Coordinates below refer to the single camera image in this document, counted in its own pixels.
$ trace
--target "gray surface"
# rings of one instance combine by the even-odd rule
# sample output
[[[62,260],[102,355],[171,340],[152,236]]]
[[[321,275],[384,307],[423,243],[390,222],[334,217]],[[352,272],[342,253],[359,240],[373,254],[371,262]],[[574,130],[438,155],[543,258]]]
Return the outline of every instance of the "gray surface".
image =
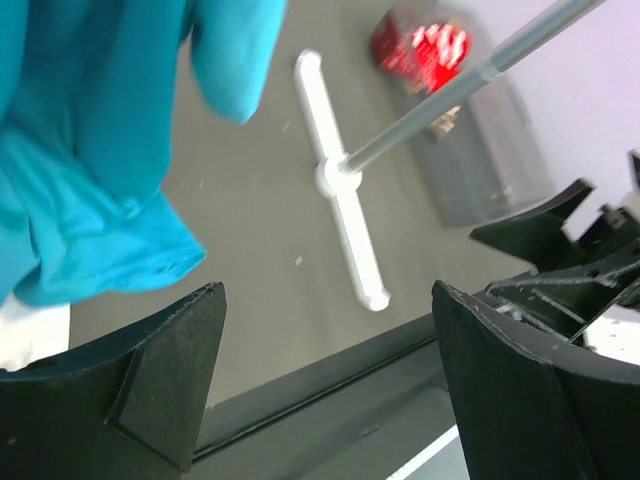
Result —
[[[460,437],[440,450],[407,480],[469,480]]]
[[[183,480],[385,480],[453,426],[443,384],[432,342],[218,450]]]
[[[292,69],[303,48],[323,54],[345,147],[364,144],[396,117],[368,52],[389,4],[291,2],[263,104],[244,127],[205,109],[183,52],[165,192],[209,256],[170,289],[74,305],[72,345],[222,281],[229,309],[213,404],[427,313],[436,279],[476,291],[522,268],[472,244],[468,230],[439,223],[421,169],[401,146],[367,170],[360,189],[391,306],[370,313],[356,301],[329,207],[313,185],[315,159]]]

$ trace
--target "gray floor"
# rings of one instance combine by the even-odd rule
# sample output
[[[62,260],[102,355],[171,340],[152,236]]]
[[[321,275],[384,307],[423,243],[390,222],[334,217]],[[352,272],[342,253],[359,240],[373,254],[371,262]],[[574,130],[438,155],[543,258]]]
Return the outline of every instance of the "gray floor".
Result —
[[[448,444],[407,480],[469,480],[460,437]]]
[[[367,170],[360,190],[391,306],[370,313],[356,301],[328,205],[313,184],[292,69],[304,48],[323,54],[345,146],[359,147],[396,118],[367,47],[388,7],[388,0],[290,2],[262,106],[244,127],[205,109],[183,52],[164,188],[209,256],[170,289],[75,305],[72,345],[222,281],[229,310],[211,405],[427,313],[437,279],[474,291],[521,270],[471,243],[468,230],[440,224],[421,170],[401,146]]]

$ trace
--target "black foam piece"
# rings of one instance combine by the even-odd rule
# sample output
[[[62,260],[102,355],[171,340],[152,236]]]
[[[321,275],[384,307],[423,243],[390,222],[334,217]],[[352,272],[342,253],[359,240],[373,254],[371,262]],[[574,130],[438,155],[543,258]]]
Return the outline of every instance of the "black foam piece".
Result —
[[[548,202],[478,227],[469,236],[532,263],[538,271],[575,264],[582,252],[579,245],[567,237],[563,226],[592,191],[593,186],[587,180],[578,179]]]
[[[622,480],[640,469],[640,367],[442,282],[433,316],[470,477]]]
[[[209,284],[94,342],[0,372],[0,478],[178,480],[225,314],[223,286]]]

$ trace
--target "white cloth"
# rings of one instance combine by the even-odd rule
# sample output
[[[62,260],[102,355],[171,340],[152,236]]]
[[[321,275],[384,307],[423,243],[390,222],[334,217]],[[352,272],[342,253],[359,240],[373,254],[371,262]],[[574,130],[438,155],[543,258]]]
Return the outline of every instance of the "white cloth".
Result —
[[[31,308],[13,294],[0,306],[0,368],[13,372],[69,348],[70,305]]]

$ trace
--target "light purple wall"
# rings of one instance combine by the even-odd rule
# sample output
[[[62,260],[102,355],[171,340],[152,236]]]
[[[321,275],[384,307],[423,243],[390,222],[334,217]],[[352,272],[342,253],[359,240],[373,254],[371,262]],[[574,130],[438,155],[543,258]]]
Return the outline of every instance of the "light purple wall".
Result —
[[[496,42],[553,0],[456,0]],[[607,0],[516,65],[514,78],[558,190],[577,177],[599,187],[572,219],[580,231],[604,202],[630,191],[627,152],[640,146],[640,0]]]

